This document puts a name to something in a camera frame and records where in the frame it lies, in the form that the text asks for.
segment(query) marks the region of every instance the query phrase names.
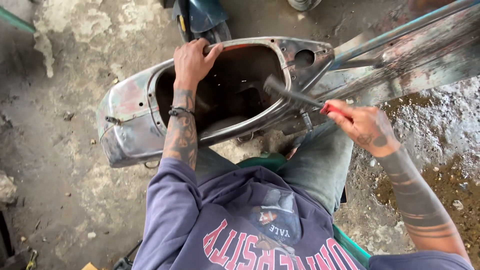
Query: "person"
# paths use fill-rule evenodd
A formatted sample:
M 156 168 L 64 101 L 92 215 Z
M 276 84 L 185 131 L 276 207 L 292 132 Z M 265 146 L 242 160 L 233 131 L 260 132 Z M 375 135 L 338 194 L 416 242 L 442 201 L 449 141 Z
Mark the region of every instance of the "person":
M 204 56 L 206 45 L 200 39 L 175 49 L 174 109 L 147 189 L 144 240 L 133 270 L 365 269 L 332 229 L 354 142 L 389 175 L 417 249 L 372 256 L 370 269 L 473 269 L 452 219 L 376 107 L 327 101 L 344 115 L 329 113 L 333 121 L 309 132 L 276 173 L 240 169 L 208 148 L 198 150 L 195 92 L 223 49 L 217 44 Z

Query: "forearm tattoo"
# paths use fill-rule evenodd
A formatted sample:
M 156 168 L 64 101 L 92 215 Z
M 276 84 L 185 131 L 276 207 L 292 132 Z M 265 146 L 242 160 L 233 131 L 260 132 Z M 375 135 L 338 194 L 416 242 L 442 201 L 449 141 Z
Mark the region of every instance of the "forearm tattoo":
M 444 238 L 458 234 L 452 219 L 403 146 L 376 159 L 392 181 L 398 208 L 411 235 Z
M 193 91 L 175 89 L 173 105 L 193 111 L 195 108 Z M 181 160 L 195 170 L 197 151 L 197 128 L 193 115 L 188 112 L 180 112 L 177 116 L 171 116 L 162 157 Z

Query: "teal stool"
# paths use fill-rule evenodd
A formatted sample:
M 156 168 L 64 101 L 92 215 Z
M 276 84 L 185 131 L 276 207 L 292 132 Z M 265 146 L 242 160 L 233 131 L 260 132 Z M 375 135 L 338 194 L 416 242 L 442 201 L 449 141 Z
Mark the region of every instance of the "teal stool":
M 247 168 L 251 166 L 262 166 L 266 169 L 276 172 L 280 166 L 285 164 L 287 159 L 279 153 L 262 153 L 260 157 L 249 158 L 237 163 L 240 168 Z M 344 250 L 346 250 L 352 257 L 368 269 L 368 259 L 370 254 L 365 252 L 359 245 L 352 241 L 343 231 L 333 224 L 334 239 Z

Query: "scooter wheel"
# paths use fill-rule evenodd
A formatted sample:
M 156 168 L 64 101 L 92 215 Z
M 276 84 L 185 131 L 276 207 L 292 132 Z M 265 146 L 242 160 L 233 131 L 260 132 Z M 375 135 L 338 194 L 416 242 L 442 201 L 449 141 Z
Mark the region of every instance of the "scooter wheel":
M 292 8 L 298 11 L 309 11 L 316 7 L 322 0 L 288 0 Z
M 177 25 L 179 27 L 181 39 L 184 43 L 189 42 L 187 37 L 184 35 L 184 32 L 181 29 L 180 21 L 177 19 Z M 228 25 L 225 21 L 217 24 L 212 29 L 202 32 L 202 33 L 194 33 L 193 38 L 206 38 L 210 44 L 220 43 L 222 41 L 232 40 L 232 36 L 230 34 L 230 30 L 228 29 Z

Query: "concrete floor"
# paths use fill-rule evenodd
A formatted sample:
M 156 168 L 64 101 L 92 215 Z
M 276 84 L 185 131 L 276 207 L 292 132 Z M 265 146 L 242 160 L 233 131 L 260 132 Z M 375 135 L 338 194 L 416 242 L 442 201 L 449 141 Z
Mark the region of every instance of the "concrete floor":
M 305 13 L 286 0 L 221 2 L 233 38 L 280 35 L 337 46 L 402 1 L 323 0 Z M 101 146 L 90 143 L 98 140 L 95 111 L 114 78 L 123 80 L 172 57 L 181 39 L 171 10 L 156 0 L 0 4 L 38 29 L 34 42 L 0 22 L 0 36 L 6 37 L 0 41 L 0 169 L 18 185 L 18 203 L 6 212 L 15 247 L 37 249 L 39 269 L 81 269 L 90 261 L 109 269 L 142 238 L 145 189 L 155 171 L 140 165 L 111 169 Z M 438 187 L 477 268 L 478 88 L 475 78 L 384 106 L 418 168 Z M 66 111 L 75 113 L 69 122 L 63 119 Z M 239 147 L 225 142 L 213 148 L 238 162 L 278 150 L 291 138 L 273 131 Z M 371 160 L 354 149 L 349 202 L 335 214 L 336 223 L 371 254 L 411 251 L 386 176 Z M 468 187 L 461 188 L 463 183 Z M 465 209 L 453 208 L 453 199 L 462 200 Z M 89 238 L 92 232 L 96 236 Z M 21 236 L 27 238 L 23 244 Z

